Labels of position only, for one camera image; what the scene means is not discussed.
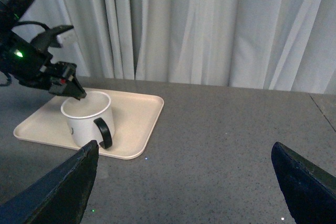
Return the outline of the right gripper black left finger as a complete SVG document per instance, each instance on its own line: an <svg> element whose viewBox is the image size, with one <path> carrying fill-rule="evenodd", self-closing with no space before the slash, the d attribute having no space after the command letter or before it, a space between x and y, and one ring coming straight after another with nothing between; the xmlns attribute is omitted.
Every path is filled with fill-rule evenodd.
<svg viewBox="0 0 336 224"><path fill-rule="evenodd" d="M1 205L1 223L81 223L98 167L93 140Z"/></svg>

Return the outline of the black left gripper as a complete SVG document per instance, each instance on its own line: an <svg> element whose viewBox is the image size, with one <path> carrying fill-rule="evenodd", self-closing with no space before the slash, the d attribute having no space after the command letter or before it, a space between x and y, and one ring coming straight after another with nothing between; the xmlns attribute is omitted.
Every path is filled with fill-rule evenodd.
<svg viewBox="0 0 336 224"><path fill-rule="evenodd" d="M19 84L47 90L54 95L84 99L87 93L76 77L74 63L52 63L48 48L57 42L57 35L73 29L61 25L38 34L27 42L13 31L1 32L1 72L11 75Z"/></svg>

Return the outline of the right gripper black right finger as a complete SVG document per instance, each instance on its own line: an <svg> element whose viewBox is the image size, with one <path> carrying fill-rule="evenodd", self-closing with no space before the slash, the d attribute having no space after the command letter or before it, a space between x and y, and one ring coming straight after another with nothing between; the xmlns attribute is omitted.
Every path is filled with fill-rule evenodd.
<svg viewBox="0 0 336 224"><path fill-rule="evenodd" d="M335 223L335 177L276 142L271 161L296 223Z"/></svg>

